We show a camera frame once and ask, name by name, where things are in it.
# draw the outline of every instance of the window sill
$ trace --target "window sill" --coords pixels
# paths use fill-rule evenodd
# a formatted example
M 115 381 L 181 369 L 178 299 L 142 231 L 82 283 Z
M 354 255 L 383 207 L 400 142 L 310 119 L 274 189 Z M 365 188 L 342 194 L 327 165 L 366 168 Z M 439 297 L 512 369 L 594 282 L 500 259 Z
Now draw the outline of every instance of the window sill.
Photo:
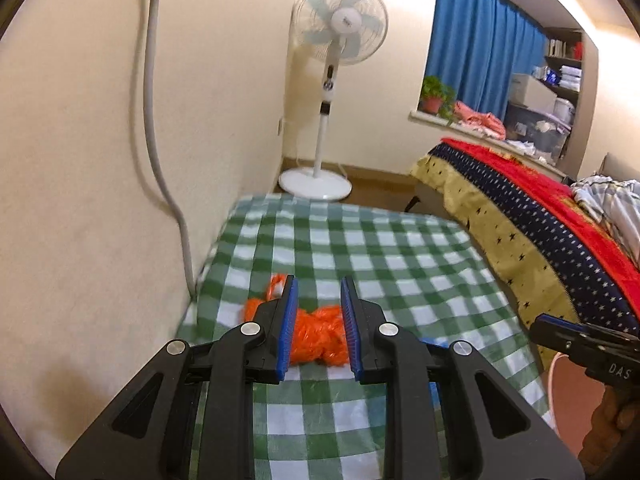
M 514 146 L 511 146 L 506 142 L 494 139 L 493 137 L 482 134 L 481 132 L 476 132 L 475 130 L 471 130 L 470 128 L 465 128 L 464 126 L 460 126 L 460 124 L 449 124 L 449 121 L 447 121 L 446 119 L 426 114 L 424 112 L 419 112 L 418 110 L 411 110 L 409 112 L 409 118 L 410 120 L 419 121 L 421 123 L 435 124 L 436 126 L 446 128 L 447 130 L 453 130 L 454 132 L 462 134 L 471 139 L 481 140 L 482 142 L 492 144 L 504 152 L 513 153 L 513 155 L 517 155 L 520 158 L 526 160 L 526 162 L 528 162 L 530 165 L 536 166 L 537 169 L 542 170 L 542 173 L 551 172 L 558 177 L 565 177 L 564 173 L 558 170 L 558 168 L 556 168 L 555 166 L 547 164 L 546 162 L 542 162 L 541 160 L 537 160 L 530 155 L 526 155 L 522 150 L 519 150 L 518 148 L 515 148 Z

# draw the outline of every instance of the storage box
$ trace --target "storage box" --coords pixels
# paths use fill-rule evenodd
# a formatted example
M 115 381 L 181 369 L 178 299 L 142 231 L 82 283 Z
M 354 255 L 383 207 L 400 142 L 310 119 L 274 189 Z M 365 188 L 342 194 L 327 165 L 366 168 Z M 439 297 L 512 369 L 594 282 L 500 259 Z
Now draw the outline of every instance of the storage box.
M 533 142 L 536 158 L 542 156 L 549 164 L 558 162 L 562 147 L 571 130 L 551 114 L 543 114 L 509 103 L 504 117 L 507 138 Z
M 547 114 L 554 112 L 558 96 L 540 81 L 528 74 L 513 74 L 509 101 Z

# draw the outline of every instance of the white fan base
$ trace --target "white fan base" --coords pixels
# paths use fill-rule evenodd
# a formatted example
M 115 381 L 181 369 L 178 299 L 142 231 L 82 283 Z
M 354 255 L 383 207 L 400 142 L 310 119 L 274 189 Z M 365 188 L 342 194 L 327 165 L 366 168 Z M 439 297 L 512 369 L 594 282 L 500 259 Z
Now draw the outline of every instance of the white fan base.
M 333 171 L 320 170 L 314 178 L 313 168 L 287 170 L 278 179 L 280 187 L 293 196 L 314 200 L 341 200 L 351 192 L 351 182 Z

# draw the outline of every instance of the red flower pot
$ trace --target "red flower pot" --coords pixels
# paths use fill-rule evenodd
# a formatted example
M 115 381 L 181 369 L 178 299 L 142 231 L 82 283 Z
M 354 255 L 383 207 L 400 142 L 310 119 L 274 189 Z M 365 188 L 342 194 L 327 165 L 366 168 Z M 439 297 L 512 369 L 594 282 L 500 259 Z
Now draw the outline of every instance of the red flower pot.
M 443 102 L 444 99 L 440 97 L 427 97 L 420 102 L 420 110 L 428 114 L 436 115 Z

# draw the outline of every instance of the gray cable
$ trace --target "gray cable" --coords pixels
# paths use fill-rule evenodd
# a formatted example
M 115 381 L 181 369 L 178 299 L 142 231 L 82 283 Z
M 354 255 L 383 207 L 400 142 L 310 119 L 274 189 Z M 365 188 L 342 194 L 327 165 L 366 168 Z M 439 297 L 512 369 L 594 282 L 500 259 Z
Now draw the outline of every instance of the gray cable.
M 171 196 L 169 188 L 162 175 L 160 159 L 158 157 L 158 146 L 156 144 L 156 130 L 154 128 L 154 63 L 156 60 L 156 33 L 158 30 L 158 6 L 160 0 L 149 0 L 149 17 L 146 26 L 146 47 L 145 47 L 145 67 L 142 84 L 142 107 L 145 120 L 146 150 L 149 154 L 151 170 L 154 173 L 160 192 L 164 197 L 171 213 L 178 222 L 180 229 L 180 242 L 182 244 L 182 261 L 184 264 L 184 277 L 187 281 L 187 289 L 191 299 L 195 298 L 196 288 L 193 279 L 193 267 L 191 267 L 191 248 L 189 245 L 189 233 L 184 214 Z

